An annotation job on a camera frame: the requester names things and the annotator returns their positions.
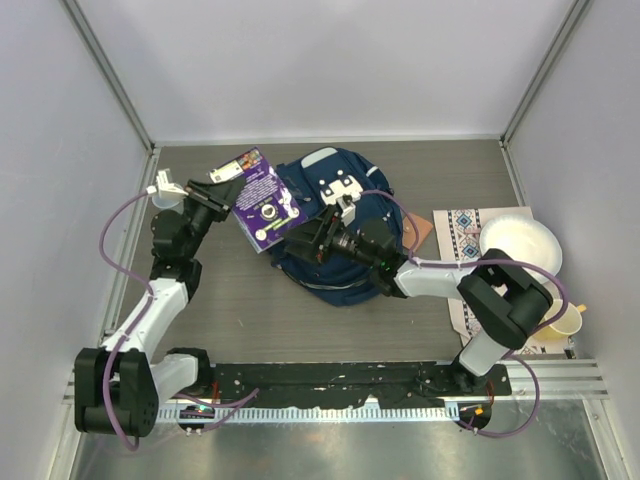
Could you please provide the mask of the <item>navy blue student backpack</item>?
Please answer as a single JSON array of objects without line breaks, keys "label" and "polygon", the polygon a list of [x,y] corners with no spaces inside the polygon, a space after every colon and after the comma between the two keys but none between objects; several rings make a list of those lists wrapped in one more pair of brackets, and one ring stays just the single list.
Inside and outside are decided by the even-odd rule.
[{"label": "navy blue student backpack", "polygon": [[273,266],[337,307],[401,296],[393,278],[407,259],[403,217],[376,165],[326,147],[278,165],[276,173],[307,219],[270,248]]}]

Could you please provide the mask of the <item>purple paperback book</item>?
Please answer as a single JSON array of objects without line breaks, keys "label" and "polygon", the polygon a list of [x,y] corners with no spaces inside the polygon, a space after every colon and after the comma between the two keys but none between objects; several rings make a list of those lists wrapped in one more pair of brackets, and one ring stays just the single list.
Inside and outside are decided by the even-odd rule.
[{"label": "purple paperback book", "polygon": [[209,178],[214,184],[238,178],[245,181],[232,211],[257,253],[270,249],[282,240],[285,232],[308,219],[257,147],[212,169]]}]

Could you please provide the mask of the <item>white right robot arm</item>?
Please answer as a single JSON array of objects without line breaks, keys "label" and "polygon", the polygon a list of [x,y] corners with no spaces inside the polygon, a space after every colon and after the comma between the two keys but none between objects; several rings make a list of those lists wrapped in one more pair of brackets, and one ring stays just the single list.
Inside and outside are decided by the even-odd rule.
[{"label": "white right robot arm", "polygon": [[447,365],[457,391],[472,395],[488,381],[492,367],[507,353],[521,349],[551,308],[551,294],[533,276],[534,266],[512,260],[499,249],[466,263],[428,263],[409,257],[381,219],[357,231],[344,225],[335,206],[286,233],[286,250],[321,265],[333,256],[369,270],[386,296],[459,298],[471,309],[481,330]]}]

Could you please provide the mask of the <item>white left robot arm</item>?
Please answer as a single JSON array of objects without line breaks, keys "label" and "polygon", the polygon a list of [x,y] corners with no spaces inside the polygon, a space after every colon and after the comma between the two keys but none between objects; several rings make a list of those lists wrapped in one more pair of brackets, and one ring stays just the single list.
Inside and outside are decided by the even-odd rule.
[{"label": "white left robot arm", "polygon": [[205,397],[213,385],[208,354],[175,348],[158,364],[154,353],[168,327],[196,293],[202,265],[196,254],[212,224],[227,219],[246,182],[190,180],[180,186],[161,171],[136,195],[152,198],[152,267],[147,278],[115,264],[140,282],[144,294],[120,327],[100,346],[84,348],[74,362],[74,420],[83,433],[117,435],[129,449],[154,428],[158,409],[185,392]]}]

